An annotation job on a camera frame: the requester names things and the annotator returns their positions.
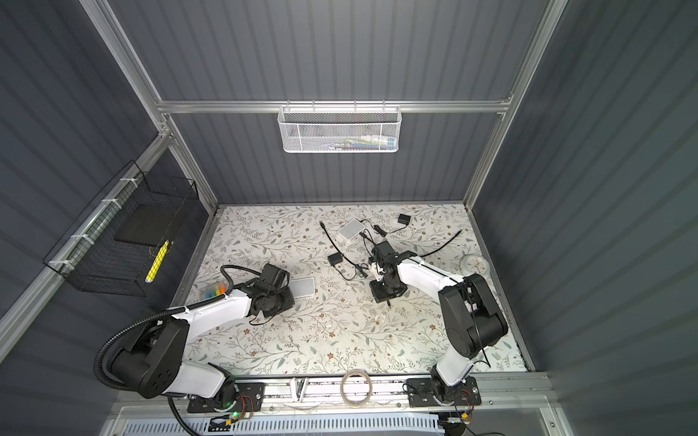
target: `gray corrugated wall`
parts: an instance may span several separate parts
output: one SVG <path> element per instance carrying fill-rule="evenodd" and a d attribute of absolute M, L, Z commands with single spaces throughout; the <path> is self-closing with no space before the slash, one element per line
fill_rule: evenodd
<path fill-rule="evenodd" d="M 496 114 L 405 114 L 396 153 L 286 153 L 276 115 L 176 114 L 221 204 L 462 200 Z"/>
<path fill-rule="evenodd" d="M 0 313 L 157 131 L 76 1 L 0 2 Z"/>
<path fill-rule="evenodd" d="M 496 100 L 543 0 L 112 1 L 166 100 Z M 272 115 L 174 119 L 220 203 L 460 200 L 495 114 L 405 114 L 399 150 L 286 154 Z"/>
<path fill-rule="evenodd" d="M 111 1 L 166 100 L 508 95 L 543 0 Z"/>
<path fill-rule="evenodd" d="M 4 314 L 51 245 L 157 132 L 77 1 L 0 1 L 0 65 Z M 153 171 L 182 175 L 169 152 Z M 0 363 L 0 434 L 98 434 L 116 391 L 92 375 L 96 350 L 169 304 L 206 219 L 199 206 L 147 299 L 57 291 Z"/>
<path fill-rule="evenodd" d="M 695 434 L 698 3 L 573 1 L 475 204 L 578 435 Z"/>
<path fill-rule="evenodd" d="M 169 152 L 152 172 L 183 176 Z M 0 364 L 0 435 L 99 433 L 117 391 L 92 373 L 97 350 L 121 328 L 169 306 L 207 219 L 198 203 L 145 298 L 58 289 Z"/>

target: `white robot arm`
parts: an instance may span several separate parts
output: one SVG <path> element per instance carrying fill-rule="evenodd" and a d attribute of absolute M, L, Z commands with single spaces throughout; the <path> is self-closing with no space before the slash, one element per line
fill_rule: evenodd
<path fill-rule="evenodd" d="M 226 268 L 242 269 L 258 277 L 233 285 Z M 234 265 L 222 266 L 221 272 L 228 279 L 225 294 L 167 309 L 109 339 L 95 358 L 97 378 L 115 389 L 137 391 L 144 398 L 188 394 L 212 399 L 214 408 L 225 409 L 237 395 L 235 377 L 212 363 L 182 361 L 184 346 L 225 322 L 259 312 L 270 318 L 293 307 L 294 299 L 288 289 L 288 272 L 271 264 L 266 264 L 261 273 Z M 119 349 L 106 369 L 121 382 L 109 377 L 103 368 L 106 350 L 118 339 Z"/>
<path fill-rule="evenodd" d="M 478 274 L 464 277 L 444 271 L 410 251 L 398 254 L 387 241 L 376 244 L 371 254 L 376 279 L 370 285 L 376 302 L 401 296 L 412 285 L 440 304 L 450 344 L 431 369 L 431 379 L 434 397 L 451 403 L 473 367 L 471 359 L 508 332 L 486 280 Z"/>
<path fill-rule="evenodd" d="M 449 403 L 460 392 L 461 380 L 473 366 L 471 359 L 507 333 L 506 321 L 487 282 L 477 274 L 463 277 L 443 271 L 409 251 L 397 254 L 387 241 L 375 245 L 372 255 L 371 270 L 376 279 L 370 285 L 376 302 L 399 297 L 412 285 L 440 304 L 450 346 L 431 369 L 431 379 L 434 397 Z M 228 267 L 259 277 L 233 285 L 225 272 Z M 293 307 L 294 301 L 288 289 L 288 272 L 271 264 L 261 273 L 237 266 L 223 266 L 221 271 L 229 282 L 225 294 L 153 315 L 107 341 L 95 359 L 97 378 L 145 398 L 193 394 L 213 399 L 217 408 L 225 409 L 237 395 L 235 377 L 211 363 L 182 361 L 185 344 L 220 324 L 260 311 L 269 318 Z M 108 377 L 102 364 L 106 350 L 120 338 L 119 350 L 106 368 L 123 383 Z"/>

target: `leaf pattern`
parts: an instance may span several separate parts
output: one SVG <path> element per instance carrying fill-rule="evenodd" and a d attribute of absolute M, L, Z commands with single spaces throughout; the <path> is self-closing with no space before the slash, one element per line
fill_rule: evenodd
<path fill-rule="evenodd" d="M 315 295 L 297 299 L 292 310 L 264 325 L 251 326 L 249 320 L 222 324 L 188 343 L 185 359 L 210 361 L 236 375 L 341 374 L 353 368 L 370 373 L 428 371 L 448 346 L 438 304 L 415 288 L 391 300 L 391 308 L 376 303 L 371 278 L 346 282 L 329 265 L 327 256 L 335 250 L 319 225 L 323 221 L 334 236 L 353 218 L 368 218 L 392 231 L 401 227 L 396 221 L 400 213 L 412 220 L 406 229 L 388 235 L 398 252 L 435 250 L 463 230 L 428 261 L 457 272 L 465 254 L 481 253 L 460 204 L 227 207 L 187 303 L 203 299 L 206 285 L 222 279 L 222 264 L 261 270 L 269 262 L 289 271 L 292 279 L 314 277 Z M 373 237 L 381 239 L 375 232 Z M 353 261 L 367 262 L 361 239 L 341 249 Z M 347 262 L 338 266 L 345 275 L 353 274 Z M 236 283 L 251 277 L 237 270 L 230 275 Z M 473 371 L 526 370 L 510 332 L 487 355 L 493 368 L 479 363 Z"/>

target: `wire basket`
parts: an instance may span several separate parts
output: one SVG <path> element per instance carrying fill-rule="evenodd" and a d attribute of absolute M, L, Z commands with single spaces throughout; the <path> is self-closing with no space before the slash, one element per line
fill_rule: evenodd
<path fill-rule="evenodd" d="M 288 153 L 394 153 L 400 108 L 378 112 L 293 112 L 279 110 L 283 150 Z"/>
<path fill-rule="evenodd" d="M 102 201 L 107 206 L 84 233 L 69 237 L 73 248 L 65 258 L 53 257 L 54 247 L 44 264 L 80 291 L 145 296 L 198 201 L 196 184 L 139 172 L 114 198 Z M 134 226 L 150 240 L 130 240 Z"/>

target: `yellow marker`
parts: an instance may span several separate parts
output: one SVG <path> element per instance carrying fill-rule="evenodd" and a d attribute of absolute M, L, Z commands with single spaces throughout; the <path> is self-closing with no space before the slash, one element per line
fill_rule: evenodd
<path fill-rule="evenodd" d="M 155 260 L 153 261 L 153 266 L 150 267 L 150 271 L 148 271 L 148 275 L 145 276 L 146 283 L 153 283 L 153 280 L 155 280 L 155 275 L 158 273 L 158 270 L 160 269 L 160 265 L 163 263 L 163 259 L 165 258 L 165 255 L 167 254 L 169 247 L 170 247 L 170 242 L 165 241 L 163 246 L 160 248 L 160 251 L 158 251 L 158 255 L 155 256 Z"/>

